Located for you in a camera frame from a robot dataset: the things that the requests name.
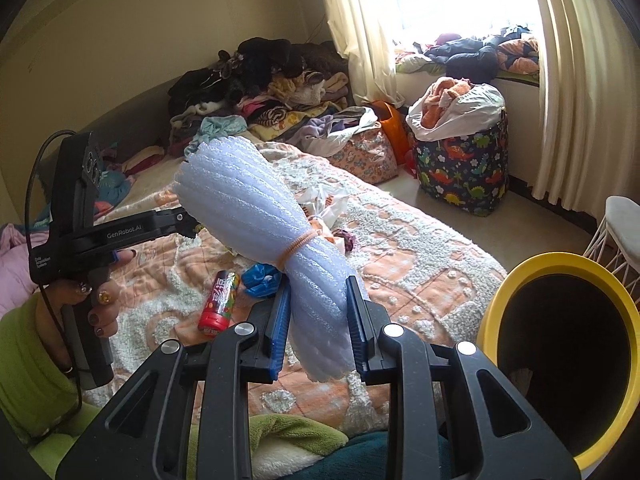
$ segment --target hand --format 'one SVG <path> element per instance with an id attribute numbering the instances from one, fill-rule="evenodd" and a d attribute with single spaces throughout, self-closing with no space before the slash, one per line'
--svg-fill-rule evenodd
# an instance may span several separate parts
<path id="1" fill-rule="evenodd" d="M 136 251 L 119 251 L 118 261 L 111 266 L 111 270 L 128 264 L 135 255 Z M 85 287 L 83 291 L 81 286 L 81 283 L 73 282 L 72 280 L 57 280 L 46 288 L 47 298 L 49 298 L 51 308 L 61 326 L 62 316 L 60 309 L 62 309 L 62 306 L 78 304 L 91 293 L 90 288 Z M 89 323 L 94 327 L 95 335 L 98 337 L 111 337 L 118 331 L 119 295 L 120 286 L 113 280 L 109 280 L 100 286 L 98 300 L 101 305 L 92 308 L 88 316 Z M 71 368 L 71 358 L 66 351 L 55 323 L 51 319 L 42 296 L 38 297 L 36 305 L 36 331 L 52 361 L 61 370 Z"/>

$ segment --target cylindrical candy bottle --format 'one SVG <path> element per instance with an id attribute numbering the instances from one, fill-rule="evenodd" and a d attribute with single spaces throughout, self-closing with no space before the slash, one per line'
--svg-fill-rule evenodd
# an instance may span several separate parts
<path id="1" fill-rule="evenodd" d="M 237 273 L 230 270 L 217 273 L 204 304 L 198 330 L 207 335 L 216 335 L 229 327 L 239 284 L 240 276 Z"/>

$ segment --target bed headboard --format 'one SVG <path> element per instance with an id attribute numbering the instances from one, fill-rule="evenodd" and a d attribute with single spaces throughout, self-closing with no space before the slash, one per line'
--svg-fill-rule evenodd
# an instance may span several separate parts
<path id="1" fill-rule="evenodd" d="M 177 79 L 172 79 L 142 92 L 120 106 L 82 128 L 81 132 L 96 134 L 100 148 L 118 143 L 118 162 L 124 162 L 147 146 L 169 145 L 169 113 L 167 90 Z M 53 175 L 56 169 L 59 149 L 42 159 L 38 166 L 38 178 L 42 184 L 45 199 L 50 202 Z"/>

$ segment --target green sleeve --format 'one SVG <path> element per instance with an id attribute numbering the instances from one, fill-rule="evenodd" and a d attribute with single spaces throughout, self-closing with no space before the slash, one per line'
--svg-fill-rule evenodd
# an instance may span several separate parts
<path id="1" fill-rule="evenodd" d="M 0 408 L 25 444 L 76 402 L 76 388 L 43 348 L 35 327 L 38 296 L 0 319 Z"/>

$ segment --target white foam sheet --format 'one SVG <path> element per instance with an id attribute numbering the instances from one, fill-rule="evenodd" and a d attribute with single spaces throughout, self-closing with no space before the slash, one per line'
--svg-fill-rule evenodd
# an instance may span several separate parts
<path id="1" fill-rule="evenodd" d="M 257 262 L 275 262 L 309 229 L 292 193 L 242 137 L 201 144 L 175 179 L 180 204 L 223 244 Z M 292 254 L 285 272 L 291 284 L 289 339 L 300 364 L 314 381 L 344 377 L 354 369 L 346 279 L 357 273 L 322 237 Z"/>

